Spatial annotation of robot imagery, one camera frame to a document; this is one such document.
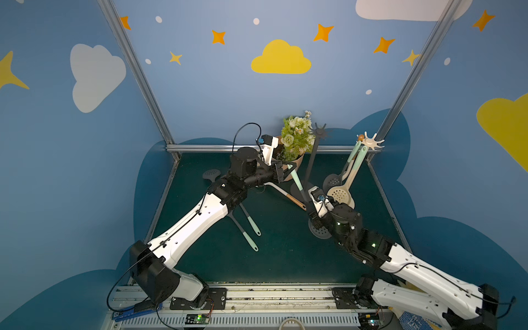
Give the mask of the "cream skimmer mint handle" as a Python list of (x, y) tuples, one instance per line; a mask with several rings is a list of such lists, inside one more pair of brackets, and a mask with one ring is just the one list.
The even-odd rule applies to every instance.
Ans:
[(368, 147), (362, 145), (358, 151), (357, 157), (353, 162), (351, 172), (346, 179), (346, 182), (342, 186), (335, 186), (330, 188), (327, 193), (328, 196), (333, 197), (334, 200), (340, 204), (346, 204), (351, 208), (355, 208), (356, 204), (351, 196), (350, 188), (353, 183), (353, 180), (356, 178), (356, 175), (361, 167), (361, 164), (364, 161), (364, 158), (368, 152)]

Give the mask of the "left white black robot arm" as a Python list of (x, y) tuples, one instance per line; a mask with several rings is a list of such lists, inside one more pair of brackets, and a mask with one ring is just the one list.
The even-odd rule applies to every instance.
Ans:
[(247, 198), (251, 188), (268, 182), (279, 184), (289, 175), (297, 176), (294, 163), (266, 159), (269, 155), (271, 151), (259, 153), (252, 147), (238, 149), (230, 155), (228, 172), (208, 187), (191, 211), (150, 242), (137, 241), (131, 246), (129, 272), (153, 305), (171, 296), (194, 307), (205, 303), (208, 285), (198, 276), (175, 267), (200, 236)]

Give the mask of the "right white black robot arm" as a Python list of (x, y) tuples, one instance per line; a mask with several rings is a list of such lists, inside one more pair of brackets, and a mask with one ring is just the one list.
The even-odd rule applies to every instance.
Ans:
[(362, 215), (345, 203), (312, 202), (307, 213), (315, 228), (325, 228), (355, 259), (414, 286), (407, 289), (365, 275), (353, 292), (357, 304), (392, 307), (441, 329), (497, 329), (499, 292), (494, 287), (457, 279), (384, 235), (367, 230)]

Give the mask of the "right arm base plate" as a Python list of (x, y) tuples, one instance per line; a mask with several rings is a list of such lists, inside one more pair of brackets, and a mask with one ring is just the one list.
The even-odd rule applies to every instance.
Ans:
[(372, 307), (369, 296), (355, 287), (334, 287), (331, 290), (337, 309), (368, 309)]

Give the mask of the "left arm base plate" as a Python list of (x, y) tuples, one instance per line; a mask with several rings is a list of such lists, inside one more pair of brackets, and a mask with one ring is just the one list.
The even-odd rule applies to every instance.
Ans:
[(195, 301), (172, 297), (170, 310), (224, 310), (226, 308), (228, 290), (225, 287), (209, 288), (206, 293), (200, 294)]

